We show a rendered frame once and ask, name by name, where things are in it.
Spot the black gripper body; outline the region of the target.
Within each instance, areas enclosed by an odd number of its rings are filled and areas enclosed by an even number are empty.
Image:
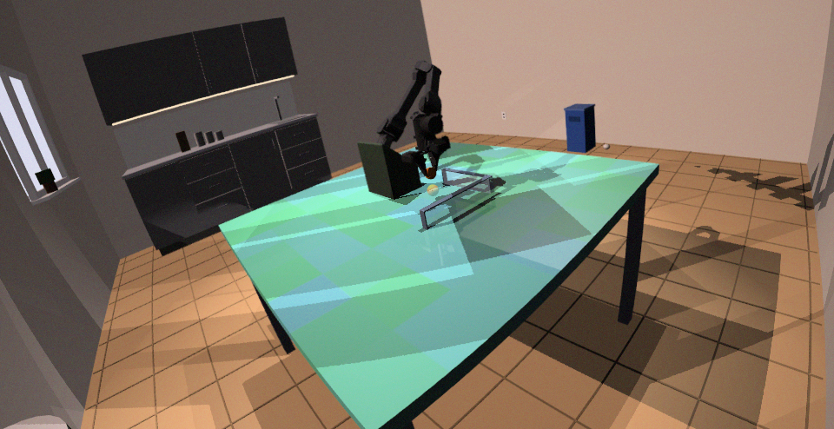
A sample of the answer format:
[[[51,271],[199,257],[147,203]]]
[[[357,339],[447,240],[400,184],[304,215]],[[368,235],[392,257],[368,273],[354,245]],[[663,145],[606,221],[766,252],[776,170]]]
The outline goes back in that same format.
[[[429,152],[435,153],[430,149],[428,151],[425,151],[425,149],[424,149],[425,138],[426,137],[432,138],[432,135],[434,135],[434,134],[429,134],[429,133],[415,134],[414,138],[416,138],[416,141],[417,141],[417,147],[415,147],[415,149],[417,149],[419,151],[407,151],[406,153],[402,154],[401,160],[403,162],[417,162],[419,160],[424,159],[424,154],[427,154]],[[425,151],[425,152],[423,152],[423,151]]]

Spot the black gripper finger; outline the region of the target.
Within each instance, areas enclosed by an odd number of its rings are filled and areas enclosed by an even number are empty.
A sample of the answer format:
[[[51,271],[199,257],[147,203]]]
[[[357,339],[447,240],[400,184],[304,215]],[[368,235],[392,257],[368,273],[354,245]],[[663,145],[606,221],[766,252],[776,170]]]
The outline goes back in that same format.
[[[444,153],[444,151],[439,153],[439,154],[432,153],[432,152],[428,153],[429,158],[430,158],[430,162],[432,164],[432,167],[436,170],[436,172],[437,172],[437,168],[438,168],[438,162],[439,162],[439,159],[440,159],[440,156],[441,156],[442,153]]]
[[[424,158],[422,160],[419,160],[419,161],[415,162],[415,164],[418,166],[418,168],[420,169],[420,171],[422,172],[422,174],[424,176],[427,176],[426,160],[427,160],[427,158]]]

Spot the clear l-shaped low wall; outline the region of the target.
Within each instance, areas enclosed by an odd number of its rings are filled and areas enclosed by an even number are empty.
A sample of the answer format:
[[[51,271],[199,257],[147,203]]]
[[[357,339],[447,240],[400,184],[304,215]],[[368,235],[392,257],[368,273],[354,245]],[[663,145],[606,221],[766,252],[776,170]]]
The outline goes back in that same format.
[[[482,177],[465,175],[442,170],[444,184],[464,188]],[[459,213],[461,210],[473,205],[480,199],[494,192],[493,177],[473,186],[467,191],[456,195],[448,201],[431,208],[425,212],[427,228],[431,228],[445,219]]]

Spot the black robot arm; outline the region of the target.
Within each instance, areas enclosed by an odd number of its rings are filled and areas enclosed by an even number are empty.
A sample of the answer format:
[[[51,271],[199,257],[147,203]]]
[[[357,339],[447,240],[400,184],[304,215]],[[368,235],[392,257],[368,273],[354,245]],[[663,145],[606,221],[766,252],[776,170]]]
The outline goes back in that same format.
[[[414,133],[434,134],[432,138],[425,138],[424,149],[429,149],[439,154],[447,151],[450,145],[448,136],[437,139],[436,135],[443,130],[444,123],[441,114],[441,100],[438,96],[441,70],[425,60],[419,60],[414,65],[413,81],[407,88],[405,95],[401,98],[395,112],[389,115],[377,128],[379,138],[376,144],[384,144],[390,148],[392,141],[397,142],[407,125],[406,115],[412,107],[416,96],[420,93],[423,85],[426,84],[425,94],[419,100],[420,112],[413,112],[410,119],[413,119]],[[385,130],[385,131],[383,131]],[[391,134],[391,135],[390,135]]]

